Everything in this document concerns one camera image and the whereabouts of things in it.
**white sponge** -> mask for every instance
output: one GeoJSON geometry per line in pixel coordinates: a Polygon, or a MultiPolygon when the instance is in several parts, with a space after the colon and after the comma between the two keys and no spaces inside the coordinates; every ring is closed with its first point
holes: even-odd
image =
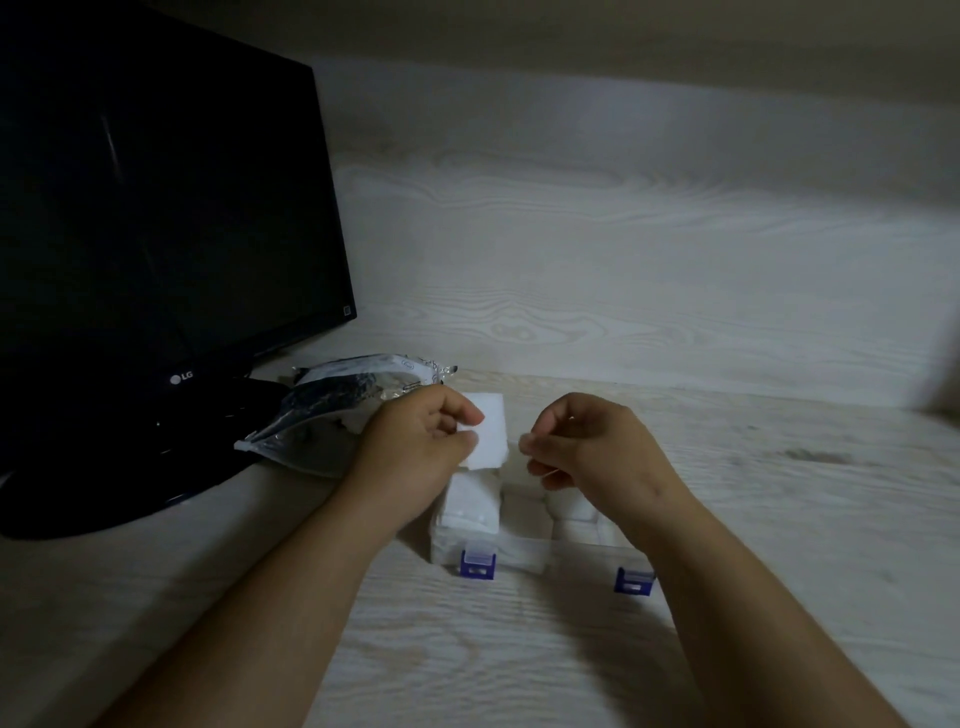
{"type": "Polygon", "coordinates": [[[550,540],[553,519],[546,512],[543,501],[507,493],[500,511],[500,526],[504,533],[522,539],[550,540]]]}
{"type": "Polygon", "coordinates": [[[550,560],[552,531],[553,519],[542,500],[511,493],[503,495],[497,547],[504,564],[543,573],[550,560]],[[514,538],[504,538],[504,534],[514,538]]]}
{"type": "Polygon", "coordinates": [[[437,525],[497,533],[500,530],[500,481],[493,473],[454,473],[446,486],[437,525]]]}
{"type": "Polygon", "coordinates": [[[603,544],[597,524],[583,521],[554,522],[553,540],[588,546],[601,546],[603,544]]]}
{"type": "Polygon", "coordinates": [[[597,520],[597,509],[576,488],[562,488],[547,493],[546,509],[557,521],[597,520]]]}
{"type": "Polygon", "coordinates": [[[508,449],[507,461],[500,466],[503,492],[543,500],[546,491],[543,490],[540,479],[527,473],[527,462],[530,458],[520,452],[516,443],[508,443],[508,449]]]}
{"type": "Polygon", "coordinates": [[[501,394],[464,394],[484,413],[484,421],[469,426],[457,423],[457,429],[472,429],[479,441],[473,452],[460,464],[467,470],[477,471],[486,468],[499,468],[507,459],[507,419],[503,412],[501,394]]]}

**blue clip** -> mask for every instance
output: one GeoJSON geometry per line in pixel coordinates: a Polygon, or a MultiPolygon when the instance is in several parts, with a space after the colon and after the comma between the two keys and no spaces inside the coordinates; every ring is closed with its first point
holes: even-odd
{"type": "Polygon", "coordinates": [[[466,579],[493,580],[496,553],[466,548],[460,552],[460,575],[466,579]]]}
{"type": "Polygon", "coordinates": [[[657,575],[652,571],[633,571],[620,567],[616,570],[615,592],[624,595],[649,596],[654,590],[657,575]]]}

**plastic bag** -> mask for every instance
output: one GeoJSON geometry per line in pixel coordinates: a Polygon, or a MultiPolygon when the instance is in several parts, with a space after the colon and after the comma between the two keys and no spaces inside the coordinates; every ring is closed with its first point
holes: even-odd
{"type": "Polygon", "coordinates": [[[269,425],[234,443],[304,473],[342,477],[367,420],[386,400],[457,371],[399,354],[372,354],[297,369],[269,425]]]}

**monitor stand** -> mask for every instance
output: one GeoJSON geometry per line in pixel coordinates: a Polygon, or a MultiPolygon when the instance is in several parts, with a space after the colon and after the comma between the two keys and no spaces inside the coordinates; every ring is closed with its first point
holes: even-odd
{"type": "Polygon", "coordinates": [[[257,379],[197,381],[133,412],[51,435],[0,487],[0,534],[99,531],[222,483],[260,459],[233,443],[268,423],[287,392],[257,379]]]}

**forearm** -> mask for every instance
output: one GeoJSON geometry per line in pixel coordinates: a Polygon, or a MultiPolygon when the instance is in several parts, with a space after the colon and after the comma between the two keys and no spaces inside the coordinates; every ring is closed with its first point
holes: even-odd
{"type": "Polygon", "coordinates": [[[648,555],[717,722],[905,725],[777,577],[678,493],[648,555]]]}
{"type": "Polygon", "coordinates": [[[335,494],[96,723],[302,725],[384,537],[335,494]]]}

